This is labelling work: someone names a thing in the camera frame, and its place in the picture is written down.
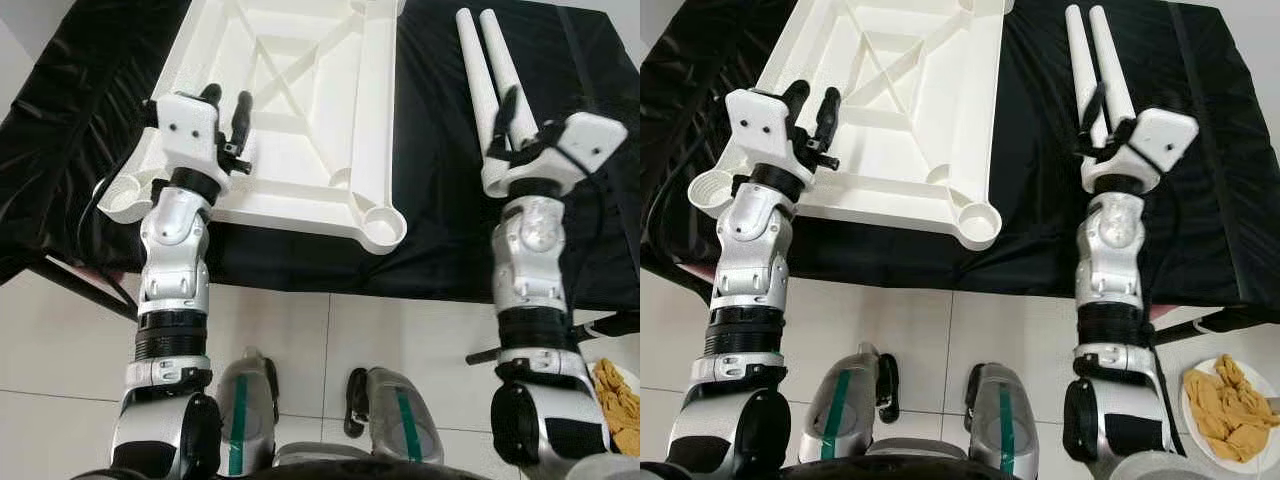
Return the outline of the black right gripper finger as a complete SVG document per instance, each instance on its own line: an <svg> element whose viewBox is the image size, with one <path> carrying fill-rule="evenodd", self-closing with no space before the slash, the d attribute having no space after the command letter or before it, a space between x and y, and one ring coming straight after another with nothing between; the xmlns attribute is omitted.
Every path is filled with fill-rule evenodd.
<svg viewBox="0 0 1280 480"><path fill-rule="evenodd" d="M1102 148L1108 138L1105 91L1106 84L1098 83L1084 106L1084 148Z"/></svg>
<svg viewBox="0 0 1280 480"><path fill-rule="evenodd" d="M494 150L511 151L515 146L520 148L521 141L512 136L512 123L518 113L518 100L521 92L518 86L511 86L504 92L494 119Z"/></svg>

